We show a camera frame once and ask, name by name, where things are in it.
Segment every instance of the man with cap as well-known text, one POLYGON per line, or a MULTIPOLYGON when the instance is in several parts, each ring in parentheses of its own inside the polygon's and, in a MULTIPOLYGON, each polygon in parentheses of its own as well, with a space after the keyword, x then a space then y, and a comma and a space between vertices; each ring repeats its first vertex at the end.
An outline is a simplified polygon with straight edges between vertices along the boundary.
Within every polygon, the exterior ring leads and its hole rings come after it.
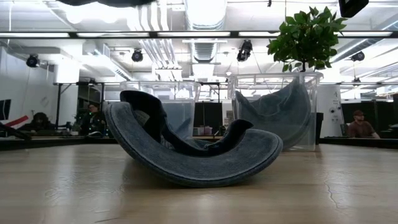
POLYGON ((348 126, 348 134, 351 138, 380 139, 372 125, 364 120, 363 112, 360 110, 354 112, 354 121, 348 126))

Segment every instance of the seated person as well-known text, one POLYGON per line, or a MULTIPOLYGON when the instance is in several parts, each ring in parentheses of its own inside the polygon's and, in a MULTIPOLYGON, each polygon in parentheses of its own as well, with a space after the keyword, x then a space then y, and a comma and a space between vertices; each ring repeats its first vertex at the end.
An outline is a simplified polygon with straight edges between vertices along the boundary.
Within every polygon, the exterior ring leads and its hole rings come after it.
POLYGON ((380 136, 375 132, 372 125, 364 120, 363 112, 360 110, 354 112, 354 121, 348 126, 348 135, 351 138, 380 139, 380 136))
POLYGON ((99 111, 98 106, 94 104, 88 105, 89 112, 83 117, 81 122, 81 135, 87 135, 95 131, 104 133, 105 129, 105 116, 99 111))
POLYGON ((49 118, 45 113, 39 112, 33 116, 32 122, 29 124, 25 124, 20 127, 18 130, 20 131, 31 131, 31 132, 38 132, 41 130, 55 130, 55 125, 49 121, 49 118))

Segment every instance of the table surface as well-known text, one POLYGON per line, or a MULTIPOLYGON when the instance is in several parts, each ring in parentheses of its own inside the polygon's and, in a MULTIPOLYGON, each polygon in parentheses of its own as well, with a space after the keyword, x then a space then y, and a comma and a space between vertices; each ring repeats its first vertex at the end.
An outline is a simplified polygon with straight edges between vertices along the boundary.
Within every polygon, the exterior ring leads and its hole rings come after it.
POLYGON ((283 152, 239 185, 168 183, 116 144, 0 151, 0 223, 397 223, 398 151, 283 152))

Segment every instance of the green plant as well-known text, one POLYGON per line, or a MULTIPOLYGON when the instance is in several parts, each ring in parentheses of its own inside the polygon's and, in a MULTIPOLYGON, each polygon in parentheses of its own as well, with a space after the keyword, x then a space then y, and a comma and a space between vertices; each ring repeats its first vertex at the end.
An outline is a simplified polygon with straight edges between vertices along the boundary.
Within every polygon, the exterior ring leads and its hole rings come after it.
POLYGON ((341 33, 346 27, 345 20, 336 19, 336 13, 332 15, 327 7, 322 13, 310 7, 309 13, 300 11, 294 17, 287 16, 276 40, 269 40, 268 54, 274 54, 275 62, 284 63, 283 72, 301 66, 305 72, 306 63, 308 68, 315 66, 317 70, 331 68, 329 59, 337 54, 332 48, 338 44, 336 32, 341 33))

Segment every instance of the clear plastic bin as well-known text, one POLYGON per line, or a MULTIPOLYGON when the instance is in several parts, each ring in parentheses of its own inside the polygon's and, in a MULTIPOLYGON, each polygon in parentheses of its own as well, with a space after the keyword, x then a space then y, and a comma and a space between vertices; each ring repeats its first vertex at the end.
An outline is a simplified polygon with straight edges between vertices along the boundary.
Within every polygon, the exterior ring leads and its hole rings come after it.
POLYGON ((158 97, 167 113, 167 121, 181 138, 192 137, 195 102, 199 99, 197 82, 126 81, 123 90, 139 90, 158 97))
POLYGON ((315 150, 318 72, 236 75, 229 79, 234 118, 277 134, 284 150, 315 150))

